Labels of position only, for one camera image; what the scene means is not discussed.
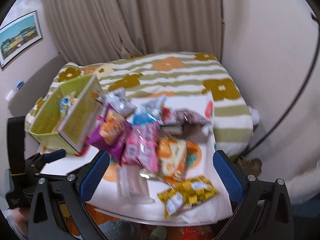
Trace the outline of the small blue white packet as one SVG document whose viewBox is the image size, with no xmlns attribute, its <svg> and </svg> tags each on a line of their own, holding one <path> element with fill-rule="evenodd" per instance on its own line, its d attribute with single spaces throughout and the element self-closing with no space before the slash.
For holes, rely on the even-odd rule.
<svg viewBox="0 0 320 240">
<path fill-rule="evenodd" d="M 69 114 L 73 106 L 73 101 L 74 101 L 74 98 L 72 96 L 65 96 L 60 100 L 59 110 L 60 110 L 61 117 L 64 118 L 67 114 Z"/>
</svg>

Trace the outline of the cream cake snack bag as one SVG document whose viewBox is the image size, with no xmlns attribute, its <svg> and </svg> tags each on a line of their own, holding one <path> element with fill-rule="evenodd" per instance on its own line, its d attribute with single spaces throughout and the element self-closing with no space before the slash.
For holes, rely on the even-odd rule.
<svg viewBox="0 0 320 240">
<path fill-rule="evenodd" d="M 170 184 L 183 181 L 188 154 L 197 150 L 198 145 L 191 141 L 162 137 L 156 151 L 160 177 Z"/>
</svg>

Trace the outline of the yellow snack packet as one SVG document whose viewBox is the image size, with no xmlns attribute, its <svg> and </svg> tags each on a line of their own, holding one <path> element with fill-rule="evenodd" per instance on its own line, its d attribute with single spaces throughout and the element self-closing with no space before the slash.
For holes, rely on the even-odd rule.
<svg viewBox="0 0 320 240">
<path fill-rule="evenodd" d="M 164 205 L 164 218 L 170 218 L 207 202 L 220 194 L 205 176 L 189 178 L 157 194 Z"/>
</svg>

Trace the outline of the white grey snack bag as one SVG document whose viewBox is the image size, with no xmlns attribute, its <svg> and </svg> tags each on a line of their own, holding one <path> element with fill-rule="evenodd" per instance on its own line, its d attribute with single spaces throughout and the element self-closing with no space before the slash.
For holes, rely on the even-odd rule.
<svg viewBox="0 0 320 240">
<path fill-rule="evenodd" d="M 127 99 L 124 87 L 120 87 L 109 93 L 100 95 L 97 98 L 97 101 L 104 106 L 110 105 L 124 118 L 130 116 L 136 110 L 136 106 Z"/>
</svg>

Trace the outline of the green cardboard box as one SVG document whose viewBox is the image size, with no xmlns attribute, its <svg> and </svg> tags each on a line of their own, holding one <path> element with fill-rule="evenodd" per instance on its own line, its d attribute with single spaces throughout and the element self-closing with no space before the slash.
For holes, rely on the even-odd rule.
<svg viewBox="0 0 320 240">
<path fill-rule="evenodd" d="M 29 133 L 47 149 L 64 149 L 79 155 L 103 110 L 97 101 L 103 93 L 97 76 L 92 74 L 62 83 L 41 106 Z M 59 103 L 65 96 L 72 96 L 74 101 L 71 111 L 63 118 Z"/>
</svg>

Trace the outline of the dark brown anime snack bag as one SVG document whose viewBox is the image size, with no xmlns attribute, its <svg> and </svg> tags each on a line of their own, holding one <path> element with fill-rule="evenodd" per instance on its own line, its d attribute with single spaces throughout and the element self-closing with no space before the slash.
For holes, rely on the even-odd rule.
<svg viewBox="0 0 320 240">
<path fill-rule="evenodd" d="M 162 108 L 161 127 L 184 127 L 185 125 L 203 127 L 209 123 L 211 121 L 208 118 L 190 109 Z"/>
</svg>

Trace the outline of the purple pork flavor chip bag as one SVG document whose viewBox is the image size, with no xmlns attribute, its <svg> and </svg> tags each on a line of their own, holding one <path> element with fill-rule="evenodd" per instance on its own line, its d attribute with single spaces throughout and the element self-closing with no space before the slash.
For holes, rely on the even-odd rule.
<svg viewBox="0 0 320 240">
<path fill-rule="evenodd" d="M 108 104 L 102 123 L 89 135 L 86 144 L 107 151 L 121 166 L 125 140 L 131 132 L 131 128 L 131 124 Z"/>
</svg>

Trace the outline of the beige curtain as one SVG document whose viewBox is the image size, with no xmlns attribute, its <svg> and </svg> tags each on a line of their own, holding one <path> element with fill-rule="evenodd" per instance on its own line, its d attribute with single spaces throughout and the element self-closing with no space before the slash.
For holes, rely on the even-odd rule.
<svg viewBox="0 0 320 240">
<path fill-rule="evenodd" d="M 55 45 L 80 65 L 223 50 L 222 0 L 42 0 Z"/>
</svg>

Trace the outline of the person feet in socks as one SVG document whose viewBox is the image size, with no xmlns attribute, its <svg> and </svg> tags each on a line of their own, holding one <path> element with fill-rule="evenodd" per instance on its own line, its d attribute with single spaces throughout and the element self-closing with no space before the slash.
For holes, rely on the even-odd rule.
<svg viewBox="0 0 320 240">
<path fill-rule="evenodd" d="M 157 226 L 150 233 L 148 240 L 165 240 L 167 237 L 167 229 L 164 226 Z"/>
</svg>

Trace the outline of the floral striped blanket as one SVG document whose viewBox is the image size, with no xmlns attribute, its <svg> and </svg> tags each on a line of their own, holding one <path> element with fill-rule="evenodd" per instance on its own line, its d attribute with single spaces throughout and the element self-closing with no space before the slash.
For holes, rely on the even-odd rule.
<svg viewBox="0 0 320 240">
<path fill-rule="evenodd" d="M 239 155 L 253 136 L 253 121 L 233 79 L 210 53 L 171 52 L 149 54 L 108 63 L 62 66 L 44 97 L 38 97 L 25 119 L 30 129 L 37 112 L 60 84 L 95 74 L 103 90 L 124 87 L 129 98 L 200 95 L 213 97 L 213 132 L 216 147 L 228 156 Z"/>
</svg>

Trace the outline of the pink striped snack bag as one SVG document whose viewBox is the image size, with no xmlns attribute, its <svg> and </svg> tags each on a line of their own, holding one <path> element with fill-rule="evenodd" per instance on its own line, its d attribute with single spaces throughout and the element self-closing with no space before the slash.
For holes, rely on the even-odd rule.
<svg viewBox="0 0 320 240">
<path fill-rule="evenodd" d="M 125 165 L 139 164 L 149 172 L 158 172 L 157 131 L 157 122 L 133 125 L 125 140 L 121 163 Z"/>
</svg>

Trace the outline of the framed landscape picture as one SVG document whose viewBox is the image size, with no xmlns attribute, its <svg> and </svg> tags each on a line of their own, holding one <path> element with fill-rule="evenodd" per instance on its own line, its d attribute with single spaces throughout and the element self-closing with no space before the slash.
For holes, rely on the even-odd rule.
<svg viewBox="0 0 320 240">
<path fill-rule="evenodd" d="M 37 11 L 29 12 L 1 28 L 1 68 L 43 38 Z"/>
</svg>

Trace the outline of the blue white snack bag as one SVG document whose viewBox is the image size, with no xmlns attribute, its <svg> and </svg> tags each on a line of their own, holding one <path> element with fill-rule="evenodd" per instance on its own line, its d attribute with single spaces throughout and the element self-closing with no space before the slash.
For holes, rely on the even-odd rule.
<svg viewBox="0 0 320 240">
<path fill-rule="evenodd" d="M 151 98 L 140 104 L 133 116 L 132 124 L 135 126 L 153 122 L 162 124 L 162 106 L 165 104 L 166 100 L 167 97 L 163 95 L 157 98 Z"/>
</svg>

